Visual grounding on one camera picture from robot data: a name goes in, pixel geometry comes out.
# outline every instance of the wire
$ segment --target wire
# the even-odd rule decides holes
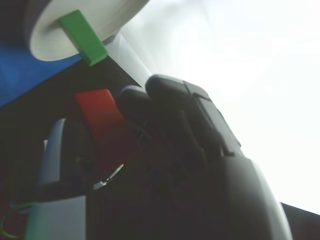
[[[20,204],[20,205],[17,205],[15,207],[13,207],[13,208],[10,208],[3,215],[3,217],[1,218],[1,221],[0,221],[0,232],[1,232],[1,234],[4,235],[5,237],[9,238],[9,239],[18,239],[19,238],[18,236],[10,234],[5,230],[5,221],[11,214],[15,213],[16,211],[18,211],[20,209],[31,207],[32,204],[34,204],[34,202],[28,202],[28,203]]]

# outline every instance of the blue cloth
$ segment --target blue cloth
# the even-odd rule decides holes
[[[40,61],[27,49],[0,42],[0,107],[80,59],[78,54],[59,61]]]

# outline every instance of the green cable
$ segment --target green cable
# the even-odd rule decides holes
[[[6,230],[5,230],[5,221],[12,213],[16,212],[17,210],[30,207],[30,206],[32,206],[32,204],[34,204],[34,202],[28,202],[28,203],[24,203],[24,204],[21,204],[21,205],[17,205],[17,206],[15,206],[13,208],[10,208],[3,215],[3,217],[1,218],[1,221],[0,221],[0,232],[1,232],[1,234],[4,235],[7,238],[10,238],[10,239],[18,239],[19,238],[18,236],[6,232]]]

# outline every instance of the dark surface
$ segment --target dark surface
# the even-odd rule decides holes
[[[8,173],[11,199],[36,181],[43,140],[53,124],[60,118],[82,120],[73,93],[108,88],[117,95],[130,84],[136,83],[110,58],[92,67],[80,61],[1,107],[0,174]],[[295,240],[320,239],[319,215],[283,207]]]

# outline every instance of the red object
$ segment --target red object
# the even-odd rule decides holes
[[[107,89],[76,93],[75,99],[94,138],[98,174],[104,178],[139,151],[136,137]]]

